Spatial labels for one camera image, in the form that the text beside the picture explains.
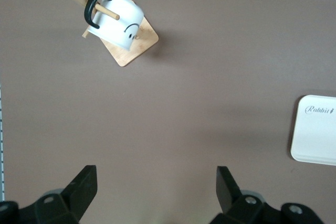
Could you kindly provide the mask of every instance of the gray surface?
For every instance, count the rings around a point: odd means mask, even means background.
[[[72,0],[0,1],[7,200],[96,164],[82,224],[205,224],[226,165],[336,222],[336,167],[289,154],[298,99],[336,96],[336,0],[135,0],[160,41],[125,68]]]

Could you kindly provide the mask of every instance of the mug handle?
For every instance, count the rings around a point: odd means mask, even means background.
[[[85,21],[92,27],[94,27],[95,29],[99,29],[99,25],[95,24],[92,21],[92,11],[96,5],[96,2],[98,0],[88,0],[84,9],[84,18]]]

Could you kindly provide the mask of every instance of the logo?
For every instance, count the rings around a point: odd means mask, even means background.
[[[312,114],[312,113],[320,113],[320,114],[332,114],[334,112],[334,108],[316,108],[315,106],[308,106],[306,107],[305,113]]]

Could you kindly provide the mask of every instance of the wooden dowel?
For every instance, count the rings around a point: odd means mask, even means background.
[[[114,13],[114,12],[112,12],[112,11],[106,9],[105,7],[103,7],[103,6],[99,5],[99,4],[96,4],[94,7],[95,7],[98,11],[100,11],[100,12],[102,12],[102,13],[104,13],[104,14],[110,16],[111,18],[114,18],[115,20],[119,20],[119,19],[120,19],[120,16],[119,16],[118,14],[116,14],[116,13]]]

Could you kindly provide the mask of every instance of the white rectangular lid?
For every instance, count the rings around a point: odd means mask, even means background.
[[[336,98],[307,95],[298,105],[291,154],[297,161],[336,165]]]

